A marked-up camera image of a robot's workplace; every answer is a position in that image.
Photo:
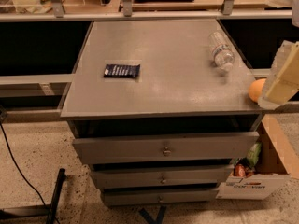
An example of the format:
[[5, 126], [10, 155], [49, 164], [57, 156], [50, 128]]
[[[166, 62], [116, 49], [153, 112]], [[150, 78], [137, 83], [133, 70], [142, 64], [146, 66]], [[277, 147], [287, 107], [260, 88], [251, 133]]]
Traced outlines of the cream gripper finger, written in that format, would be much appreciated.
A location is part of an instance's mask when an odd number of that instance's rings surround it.
[[299, 91], [299, 42], [284, 40], [278, 48], [269, 76], [263, 84], [258, 105], [276, 109], [285, 105]]

